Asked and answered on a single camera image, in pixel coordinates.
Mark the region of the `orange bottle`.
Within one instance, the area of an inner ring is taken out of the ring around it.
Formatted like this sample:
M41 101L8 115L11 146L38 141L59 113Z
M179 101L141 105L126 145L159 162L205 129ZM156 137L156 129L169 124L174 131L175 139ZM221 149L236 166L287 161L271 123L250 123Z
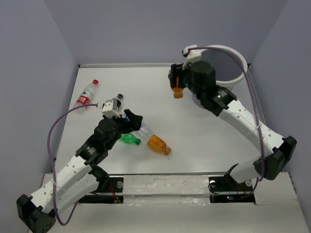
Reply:
M158 153L163 153L164 155L169 155L171 148L169 148L164 140L153 134L148 140L147 145Z
M179 87L179 78L176 78L175 87L172 89L175 99L183 98L183 88Z

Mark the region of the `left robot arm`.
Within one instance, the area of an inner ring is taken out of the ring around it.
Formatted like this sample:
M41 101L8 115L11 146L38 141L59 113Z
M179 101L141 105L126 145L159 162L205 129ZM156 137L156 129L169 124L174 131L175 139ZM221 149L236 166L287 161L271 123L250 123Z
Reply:
M109 175L99 163L124 133L138 131L143 117L129 109L124 115L103 117L94 133L71 160L39 190L17 199L18 217L33 233L46 233L56 222L61 207L68 207L90 192L107 188Z

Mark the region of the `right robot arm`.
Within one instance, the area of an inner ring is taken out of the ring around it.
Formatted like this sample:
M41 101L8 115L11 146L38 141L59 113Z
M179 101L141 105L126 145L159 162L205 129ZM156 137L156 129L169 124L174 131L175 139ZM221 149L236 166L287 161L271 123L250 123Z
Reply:
M188 88L204 109L234 127L261 153L258 159L235 164L227 171L224 185L228 190L255 178L272 181L291 160L297 140L273 132L251 114L236 95L216 83L216 70L208 62L198 61L187 68L172 64L168 78L176 98Z

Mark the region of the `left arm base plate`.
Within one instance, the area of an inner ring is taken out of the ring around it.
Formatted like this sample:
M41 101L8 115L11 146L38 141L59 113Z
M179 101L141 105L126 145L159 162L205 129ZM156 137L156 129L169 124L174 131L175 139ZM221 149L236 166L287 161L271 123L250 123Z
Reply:
M97 189L79 199L79 203L121 204L123 203L123 177L112 176L100 182Z

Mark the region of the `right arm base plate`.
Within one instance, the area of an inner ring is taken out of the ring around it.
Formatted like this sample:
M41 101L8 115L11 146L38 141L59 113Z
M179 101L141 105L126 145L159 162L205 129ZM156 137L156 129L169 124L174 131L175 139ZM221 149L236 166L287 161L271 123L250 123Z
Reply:
M251 181L226 183L224 176L211 176L208 181L210 203L256 203Z

